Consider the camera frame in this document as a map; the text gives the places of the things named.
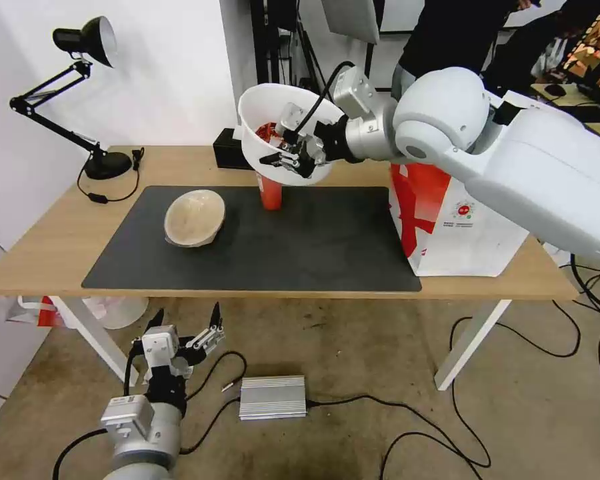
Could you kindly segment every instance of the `desk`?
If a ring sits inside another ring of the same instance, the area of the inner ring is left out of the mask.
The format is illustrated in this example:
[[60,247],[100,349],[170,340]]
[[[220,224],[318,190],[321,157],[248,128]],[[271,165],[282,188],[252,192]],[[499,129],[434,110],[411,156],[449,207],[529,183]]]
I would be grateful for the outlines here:
[[[134,174],[84,187],[112,197],[130,191]],[[141,191],[148,185],[256,186],[251,171],[224,170],[215,166],[210,147],[148,147],[141,166]],[[366,161],[336,164],[321,186],[376,187],[389,185],[386,163]],[[86,308],[80,297],[278,297],[330,299],[444,299],[484,300],[490,305],[478,312],[457,340],[435,375],[445,390],[476,350],[512,300],[570,300],[576,290],[533,238],[523,244],[498,278],[426,277],[420,292],[284,292],[194,290],[102,290],[81,286],[98,256],[138,197],[108,205],[87,200],[72,187],[0,261],[0,295],[48,295],[66,322],[74,326],[118,377],[123,378],[126,356]],[[137,372],[132,372],[132,382]]]
[[[574,83],[562,85],[562,88],[565,89],[567,94],[564,97],[558,98],[555,98],[553,95],[545,91],[546,84],[544,83],[534,83],[531,87],[547,100],[551,100],[551,102],[557,107],[574,107],[576,105],[580,105],[581,103],[592,101],[584,93],[581,93],[578,90],[577,85]],[[594,130],[600,134],[600,123],[588,123],[587,126],[591,130]]]

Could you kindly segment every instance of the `robotic arm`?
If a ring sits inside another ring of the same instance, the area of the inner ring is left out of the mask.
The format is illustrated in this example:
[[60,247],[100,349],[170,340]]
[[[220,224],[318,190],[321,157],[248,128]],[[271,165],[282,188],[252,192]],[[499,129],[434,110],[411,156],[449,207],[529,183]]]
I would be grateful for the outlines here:
[[339,159],[433,164],[538,238],[600,258],[600,137],[570,115],[514,92],[501,99],[459,67],[422,76],[399,103],[354,67],[340,74],[333,98],[340,121],[318,121],[297,138],[290,132],[302,116],[289,104],[278,133],[293,148],[286,160],[261,163],[305,178]]
[[115,444],[113,471],[105,480],[172,478],[180,454],[180,423],[187,412],[185,382],[225,337],[217,303],[209,328],[196,337],[179,337],[174,325],[160,325],[162,315],[134,340],[129,354],[147,360],[147,392],[111,399],[100,419]]

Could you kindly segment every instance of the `silver power adapter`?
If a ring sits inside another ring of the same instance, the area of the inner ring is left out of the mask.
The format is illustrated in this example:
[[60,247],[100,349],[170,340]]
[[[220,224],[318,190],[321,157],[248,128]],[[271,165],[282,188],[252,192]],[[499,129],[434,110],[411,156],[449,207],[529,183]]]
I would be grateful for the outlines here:
[[306,417],[304,376],[244,378],[239,416],[240,420]]

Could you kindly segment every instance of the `white bucket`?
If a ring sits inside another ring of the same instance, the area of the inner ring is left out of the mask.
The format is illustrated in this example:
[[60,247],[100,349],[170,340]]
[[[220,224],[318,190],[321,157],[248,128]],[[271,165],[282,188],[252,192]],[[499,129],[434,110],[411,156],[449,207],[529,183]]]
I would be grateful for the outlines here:
[[108,330],[128,327],[138,320],[149,306],[149,299],[144,297],[88,297],[82,301]]
[[[280,116],[289,102],[309,111],[316,100],[318,100],[318,95],[313,92],[279,83],[256,85],[242,94],[238,103],[238,114],[240,114],[243,126],[242,153],[256,172],[283,185],[296,186],[312,185],[324,179],[331,172],[332,165],[322,165],[314,170],[311,178],[305,179],[296,172],[285,168],[260,163],[260,158],[275,152],[282,152],[282,150],[274,148],[258,137],[255,132],[269,122],[279,122]],[[330,101],[322,100],[318,110],[303,131],[313,132],[318,120],[335,123],[342,115],[344,115],[342,110]]]

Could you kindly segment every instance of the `paper bag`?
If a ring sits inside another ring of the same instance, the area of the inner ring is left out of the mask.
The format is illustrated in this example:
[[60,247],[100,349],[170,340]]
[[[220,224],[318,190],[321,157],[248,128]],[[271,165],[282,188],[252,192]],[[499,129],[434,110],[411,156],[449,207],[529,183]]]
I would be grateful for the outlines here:
[[389,206],[405,255],[420,277],[496,277],[528,232],[472,198],[432,165],[391,166]]

